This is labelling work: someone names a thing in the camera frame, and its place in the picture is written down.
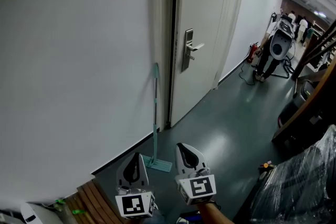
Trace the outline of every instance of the white sneaker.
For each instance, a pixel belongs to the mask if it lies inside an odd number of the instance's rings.
[[[185,220],[184,218],[179,218],[176,223],[183,222],[183,223],[189,223],[188,220]]]
[[[261,75],[258,75],[258,74],[256,73],[255,78],[256,78],[256,80],[260,81],[260,80],[262,79],[262,76],[261,76]]]

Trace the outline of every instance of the red fire extinguisher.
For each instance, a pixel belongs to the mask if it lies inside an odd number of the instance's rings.
[[[257,44],[258,44],[258,43],[254,43],[254,44],[251,46],[250,53],[248,54],[248,57],[247,57],[247,62],[252,62],[252,61],[253,61],[253,54],[254,54],[255,51],[258,49]]]

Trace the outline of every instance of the wooden slat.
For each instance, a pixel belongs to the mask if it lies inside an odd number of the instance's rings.
[[[89,210],[90,214],[93,216],[94,220],[98,224],[106,224],[105,221],[101,218],[101,216],[97,212],[97,210],[95,209],[95,207],[93,206],[93,204],[91,203],[90,199],[86,195],[86,193],[83,190],[83,188],[82,187],[78,187],[77,190],[78,190],[80,199],[83,201],[83,203],[85,204],[85,206]]]
[[[88,187],[92,191],[93,195],[97,199],[98,203],[101,205],[101,207],[104,209],[105,213],[109,216],[109,218],[113,221],[114,224],[121,224],[121,221],[119,218],[115,215],[115,213],[112,211],[112,209],[109,207],[109,205],[106,203],[103,196],[98,191],[97,187],[94,185],[92,181],[87,182]]]
[[[290,137],[291,133],[297,133],[300,130],[300,124],[303,124],[304,120],[313,116],[316,109],[321,107],[323,103],[328,102],[330,94],[335,91],[335,81],[336,57],[327,68],[313,94],[308,97],[307,101],[298,111],[274,134],[272,141],[275,143],[283,142]]]
[[[73,195],[73,199],[75,201],[75,204],[77,204],[77,207],[79,208],[79,210],[84,210],[86,211],[86,213],[84,213],[85,218],[88,220],[88,222],[90,224],[96,224],[96,222],[93,220],[92,216],[90,215],[90,213],[88,212],[88,210],[86,209],[86,207],[83,205],[83,202],[79,196],[78,193],[75,193]]]
[[[72,204],[72,207],[74,208],[74,210],[80,210],[79,206],[77,205],[77,203],[75,201],[74,196],[70,196],[68,198],[68,200]],[[78,215],[75,215],[75,216],[78,216],[83,224],[90,224],[90,222],[87,220],[87,218],[85,217],[84,214],[78,214]]]
[[[99,213],[101,218],[105,221],[105,223],[106,224],[114,224],[114,222],[109,218],[109,216],[106,214],[104,209],[101,207],[101,205],[97,201],[97,199],[94,196],[94,194],[92,193],[88,183],[84,184],[82,187],[83,187],[83,190],[85,191],[86,195],[90,199],[90,202],[95,207],[96,211]]]
[[[71,203],[71,201],[70,201],[70,197],[68,197],[68,198],[66,198],[65,199],[65,202],[67,203],[67,206],[69,207],[69,209],[70,209],[70,211],[71,211],[71,214],[72,214],[72,211],[73,210],[76,210],[76,208],[73,206],[73,204]],[[75,220],[76,220],[76,222],[78,223],[78,224],[83,224],[83,222],[81,221],[81,219],[80,219],[80,217],[78,216],[78,215],[72,215],[74,218],[75,218]]]
[[[302,77],[298,77],[298,83],[303,83],[305,80],[310,80],[311,82],[321,81],[327,69],[322,69],[312,74],[308,74]]]
[[[114,214],[118,217],[121,223],[125,223],[125,219],[120,215],[119,210],[114,206],[114,204],[111,202],[109,197],[106,195],[103,188],[99,185],[97,180],[92,180],[93,184],[99,191],[100,195],[104,198],[105,202],[108,204],[108,206],[111,208],[111,210],[114,212]]]
[[[324,32],[324,34],[317,40],[312,50],[307,54],[307,57],[311,57],[310,54],[313,54],[315,51],[318,51],[319,48],[323,46],[324,43],[328,42],[336,34],[336,20],[332,25]]]
[[[299,63],[296,66],[296,68],[295,68],[295,70],[294,70],[294,72],[291,76],[292,80],[295,81],[299,77],[301,72],[303,71],[303,68],[305,67],[303,62],[305,61],[307,54],[314,48],[316,42],[317,42],[317,36],[312,35],[310,42],[307,44],[307,47],[304,50],[303,55],[302,55],[301,59],[299,60]]]
[[[324,55],[326,52],[328,52],[329,50],[331,50],[335,46],[336,46],[336,39],[333,42],[331,42],[329,45],[327,45],[324,48],[324,50],[319,51],[318,53],[316,53],[316,54],[312,55],[311,57],[309,57],[308,60],[305,60],[303,62],[303,65],[305,66],[306,64],[310,63],[310,61],[312,61],[316,57],[320,57],[321,55]]]

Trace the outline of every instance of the green clip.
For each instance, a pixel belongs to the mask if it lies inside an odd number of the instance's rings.
[[[58,202],[59,204],[65,205],[65,201],[64,200],[56,200],[55,202]]]
[[[86,211],[85,210],[79,210],[79,209],[77,209],[77,210],[73,210],[72,211],[72,213],[74,214],[74,215],[77,215],[77,214],[84,214]]]

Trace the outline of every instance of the plastic wrap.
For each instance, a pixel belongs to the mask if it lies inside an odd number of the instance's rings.
[[[330,223],[336,197],[336,127],[281,163],[265,178],[250,212],[251,223]]]

